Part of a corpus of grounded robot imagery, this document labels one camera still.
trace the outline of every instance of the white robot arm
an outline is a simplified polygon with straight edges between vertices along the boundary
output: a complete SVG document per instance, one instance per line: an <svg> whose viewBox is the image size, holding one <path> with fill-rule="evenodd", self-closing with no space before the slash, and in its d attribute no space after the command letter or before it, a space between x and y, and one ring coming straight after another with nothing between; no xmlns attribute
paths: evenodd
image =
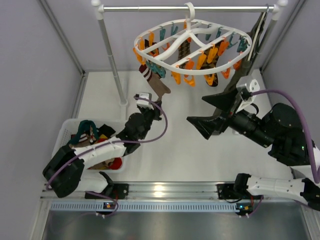
<svg viewBox="0 0 320 240"><path fill-rule="evenodd" d="M71 148L67 144L57 151L42 174L48 181L47 186L59 198L75 191L110 195L115 183L105 172L88 169L105 160L133 153L140 146L138 140L145 139L152 122L161 120L161 101L152 102L150 93L140 93L135 99L140 113L133 113L117 135L86 147Z"/></svg>
<svg viewBox="0 0 320 240"><path fill-rule="evenodd" d="M264 148L272 145L268 154L292 170L294 179L291 180L239 173L234 182L234 193L239 196L288 198L320 211L320 188L313 181L310 153L297 112L283 103L274 105L261 119L257 114L247 112L244 108L253 103L255 96L252 91L257 90L259 85L255 79L243 77L233 90L202 98L220 109L219 115L188 117L187 120L206 139L230 127ZM318 169L320 151L313 142L312 146Z"/></svg>

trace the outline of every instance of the white wall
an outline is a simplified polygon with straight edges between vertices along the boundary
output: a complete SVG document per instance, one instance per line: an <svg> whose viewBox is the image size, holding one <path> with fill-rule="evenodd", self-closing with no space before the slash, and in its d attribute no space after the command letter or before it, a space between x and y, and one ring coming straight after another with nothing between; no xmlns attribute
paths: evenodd
<svg viewBox="0 0 320 240"><path fill-rule="evenodd" d="M190 0L195 6L264 6L277 0ZM292 7L299 0L289 0L271 42L275 40ZM188 0L101 0L108 6L183 6ZM48 0L54 14L85 70L109 70L110 64L90 0ZM108 12L104 14L115 62L119 70L137 70L139 63L132 51L135 38L158 24L183 19L175 12ZM250 31L259 13L199 12L197 19Z"/></svg>
<svg viewBox="0 0 320 240"><path fill-rule="evenodd" d="M0 3L0 239L26 240L80 74L36 0Z"/></svg>
<svg viewBox="0 0 320 240"><path fill-rule="evenodd" d="M297 101L311 135L320 144L319 22L320 1L309 0L298 14L278 51L267 66L264 79L269 89L281 89ZM271 94L272 103L285 102Z"/></svg>

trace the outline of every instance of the clothespin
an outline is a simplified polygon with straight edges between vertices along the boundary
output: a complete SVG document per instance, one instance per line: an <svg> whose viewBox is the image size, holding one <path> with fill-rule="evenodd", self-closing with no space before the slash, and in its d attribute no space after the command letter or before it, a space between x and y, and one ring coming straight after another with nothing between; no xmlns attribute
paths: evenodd
<svg viewBox="0 0 320 240"><path fill-rule="evenodd" d="M242 62L242 59L240 59L239 61L237 61L235 64L233 64L233 68L234 70L239 70L240 66L241 66L241 62Z"/></svg>
<svg viewBox="0 0 320 240"><path fill-rule="evenodd" d="M140 55L137 53L137 50L136 50L135 47L133 48L133 52L135 53L136 59L139 61L139 63L141 63L142 65L146 65L146 61L144 61L144 59L142 58L142 56L140 56Z"/></svg>
<svg viewBox="0 0 320 240"><path fill-rule="evenodd" d="M166 77L166 70L163 67L159 67L158 65L154 64L154 68L162 79Z"/></svg>
<svg viewBox="0 0 320 240"><path fill-rule="evenodd" d="M238 43L238 41L236 41L235 43L232 43L232 39L234 38L235 32L233 32L229 38L229 46L227 47L227 49L232 48L234 45L236 45Z"/></svg>
<svg viewBox="0 0 320 240"><path fill-rule="evenodd" d="M180 85L181 84L181 75L180 75L180 73L172 71L171 74L172 74L176 84Z"/></svg>
<svg viewBox="0 0 320 240"><path fill-rule="evenodd" d="M217 39L218 37L220 37L220 35L221 35L221 29L222 29L222 26L218 28L218 32L216 33L216 36L215 36L216 39Z"/></svg>
<svg viewBox="0 0 320 240"><path fill-rule="evenodd" d="M212 74L212 76L210 75L204 75L204 79L206 81L207 84L209 84L210 86L212 86L212 84L214 84L214 80L215 80L215 75Z"/></svg>
<svg viewBox="0 0 320 240"><path fill-rule="evenodd" d="M202 54L199 56L198 58L198 62L196 63L196 69L197 70L200 70L202 65L204 64L206 58L207 58L207 55L205 55L204 51L201 51Z"/></svg>
<svg viewBox="0 0 320 240"><path fill-rule="evenodd" d="M152 62L146 61L145 64L153 73L157 72L157 70Z"/></svg>
<svg viewBox="0 0 320 240"><path fill-rule="evenodd" d="M185 64L185 68L184 69L188 69L188 70L191 70L194 65L195 65L195 62L191 60L191 58L188 58L188 62Z"/></svg>
<svg viewBox="0 0 320 240"><path fill-rule="evenodd" d="M228 67L225 71L221 71L223 77L225 79L228 79L229 78L229 75L230 75L230 70L231 70L231 67Z"/></svg>
<svg viewBox="0 0 320 240"><path fill-rule="evenodd" d="M187 21L184 21L183 29L186 29L186 28L187 28ZM187 41L188 43L191 43L191 37L188 37Z"/></svg>
<svg viewBox="0 0 320 240"><path fill-rule="evenodd" d="M209 54L208 54L208 59L206 60L206 62L207 62L208 64L212 63L212 61L214 60L214 58L215 58L218 50L219 50L219 49L218 49L218 48L216 47L216 45L213 43L213 44L212 44L212 48L210 49Z"/></svg>
<svg viewBox="0 0 320 240"><path fill-rule="evenodd" d="M140 37L140 47L139 47L139 50L142 51L142 50L145 50L145 40Z"/></svg>
<svg viewBox="0 0 320 240"><path fill-rule="evenodd" d="M162 47L162 49L165 50L165 51L167 51L168 48L170 48L170 43L169 42L166 43L166 47Z"/></svg>
<svg viewBox="0 0 320 240"><path fill-rule="evenodd" d="M240 36L239 39L240 39L240 42L239 42L239 46L236 50L237 53L244 52L248 47L247 40L245 39L244 36Z"/></svg>
<svg viewBox="0 0 320 240"><path fill-rule="evenodd" d="M152 55L152 57L158 56L158 55L159 55L159 49L156 48L156 49L155 49L155 53L153 53L153 52L151 51L150 54Z"/></svg>
<svg viewBox="0 0 320 240"><path fill-rule="evenodd" d="M195 65L195 62L191 60L191 58L189 58L189 61L186 63L185 65L185 69L192 69ZM184 81L189 84L191 87L194 87L196 85L195 82L195 76L192 76L190 80L187 79L189 75L184 75Z"/></svg>
<svg viewBox="0 0 320 240"><path fill-rule="evenodd" d="M228 48L229 42L227 39L224 37L223 41L220 43L220 47L218 50L218 56L220 57L222 54L224 54L225 50Z"/></svg>
<svg viewBox="0 0 320 240"><path fill-rule="evenodd" d="M149 31L149 46L152 46L154 44L155 34L151 31Z"/></svg>
<svg viewBox="0 0 320 240"><path fill-rule="evenodd" d="M210 37L211 37L211 34L206 34L205 35L205 40L209 41Z"/></svg>
<svg viewBox="0 0 320 240"><path fill-rule="evenodd" d="M175 27L175 23L173 22L171 26L171 36L175 35L177 31L178 31L178 26Z"/></svg>
<svg viewBox="0 0 320 240"><path fill-rule="evenodd" d="M160 42L165 39L165 35L166 35L166 29L165 29L163 26L161 26L161 30L160 30Z"/></svg>
<svg viewBox="0 0 320 240"><path fill-rule="evenodd" d="M188 80L186 77L184 77L184 81L189 84L191 87L195 87L196 86L196 81L195 81L195 76L191 76L191 79Z"/></svg>

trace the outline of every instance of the orange clothespin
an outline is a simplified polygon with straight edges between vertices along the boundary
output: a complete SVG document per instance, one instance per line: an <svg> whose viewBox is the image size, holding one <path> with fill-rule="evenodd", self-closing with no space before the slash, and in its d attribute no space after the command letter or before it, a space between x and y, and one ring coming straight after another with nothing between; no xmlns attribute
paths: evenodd
<svg viewBox="0 0 320 240"><path fill-rule="evenodd" d="M142 51L142 50L145 50L145 40L140 37L140 47L139 47L139 50Z"/></svg>
<svg viewBox="0 0 320 240"><path fill-rule="evenodd" d="M202 65L204 64L206 58L207 58L207 55L205 55L204 51L201 51L202 54L199 56L198 58L198 62L196 63L196 69L197 70L200 70Z"/></svg>
<svg viewBox="0 0 320 240"><path fill-rule="evenodd" d="M196 86L196 81L195 81L195 76L191 77L191 80L188 80L186 77L184 77L184 81L189 84L191 87L195 87Z"/></svg>
<svg viewBox="0 0 320 240"><path fill-rule="evenodd" d="M214 74L212 74L212 76L204 75L204 79L210 86L212 86L212 84L214 84L215 75Z"/></svg>
<svg viewBox="0 0 320 240"><path fill-rule="evenodd" d="M165 50L165 51L167 51L168 48L170 48L170 43L169 42L166 43L166 47L162 47L162 49Z"/></svg>
<svg viewBox="0 0 320 240"><path fill-rule="evenodd" d="M180 75L180 73L177 73L177 72L174 72L174 71L172 71L171 73L172 73L172 77L174 78L176 84L180 85L181 84L181 75Z"/></svg>
<svg viewBox="0 0 320 240"><path fill-rule="evenodd" d="M228 46L229 46L229 42L224 37L223 41L220 43L220 47L219 47L219 51L218 51L218 56L219 57L225 52L225 50L228 48Z"/></svg>
<svg viewBox="0 0 320 240"><path fill-rule="evenodd" d="M229 78L231 67L227 68L225 71L222 71L222 75L225 79Z"/></svg>
<svg viewBox="0 0 320 240"><path fill-rule="evenodd" d="M195 65L195 62L191 60L191 58L188 58L188 62L185 64L185 67L184 69L188 69L188 70L191 70L194 65Z"/></svg>
<svg viewBox="0 0 320 240"><path fill-rule="evenodd" d="M133 48L133 52L135 53L136 59L139 61L139 63L141 63L142 65L146 65L146 61L142 58L142 56L140 56L140 55L137 53L137 50L136 50L135 47Z"/></svg>
<svg viewBox="0 0 320 240"><path fill-rule="evenodd" d="M159 49L155 49L155 53L153 53L152 51L150 52L150 54L153 56L153 57L156 57L159 55Z"/></svg>
<svg viewBox="0 0 320 240"><path fill-rule="evenodd" d="M235 64L233 64L233 68L234 68L234 70L239 70L239 68L240 68L240 66L241 66L241 62L242 62L242 59L240 59L239 61L237 61Z"/></svg>
<svg viewBox="0 0 320 240"><path fill-rule="evenodd" d="M212 61L214 60L217 52L218 52L218 48L216 47L215 44L213 44L213 45L212 45L212 48L211 48L210 51L209 51L208 59L206 60L206 62L207 62L208 64L212 63Z"/></svg>
<svg viewBox="0 0 320 240"><path fill-rule="evenodd" d="M195 62L191 60L191 58L189 58L189 61L186 63L185 68L184 69L188 69L191 70L195 65ZM196 86L196 82L195 82L195 76L192 76L190 80L187 79L189 75L184 75L184 81L189 84L191 87Z"/></svg>
<svg viewBox="0 0 320 240"><path fill-rule="evenodd" d="M149 46L152 46L154 44L155 34L151 31L149 31Z"/></svg>
<svg viewBox="0 0 320 240"><path fill-rule="evenodd" d="M186 28L187 28L187 21L184 21L183 29L186 29ZM187 41L188 43L191 43L191 37L188 37Z"/></svg>

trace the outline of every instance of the white laundry basket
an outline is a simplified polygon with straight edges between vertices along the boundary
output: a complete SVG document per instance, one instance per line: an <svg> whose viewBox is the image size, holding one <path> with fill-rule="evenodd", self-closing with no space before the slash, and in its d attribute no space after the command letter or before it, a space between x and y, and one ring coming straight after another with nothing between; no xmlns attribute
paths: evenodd
<svg viewBox="0 0 320 240"><path fill-rule="evenodd" d="M120 131L122 131L125 128L125 123L126 123L126 121L105 120L105 119L86 119L86 118L84 118L84 119L80 119L80 118L68 119L68 120L64 121L64 123L62 124L62 127L61 127L59 134L58 134L58 137L57 137L57 140L55 142L51 157L53 157L57 153L59 148L61 148L62 146L66 145L69 142L69 140L71 139L71 135L77 133L79 124L83 120L93 121L97 128L100 128L103 124L105 124L105 125L113 128L115 130L115 134L118 134ZM112 170L112 169L94 170L93 169L92 171L96 171L96 172L102 171L105 173L120 173L125 168L127 157L122 157L121 159L122 159L122 165L119 169L116 169L116 170Z"/></svg>

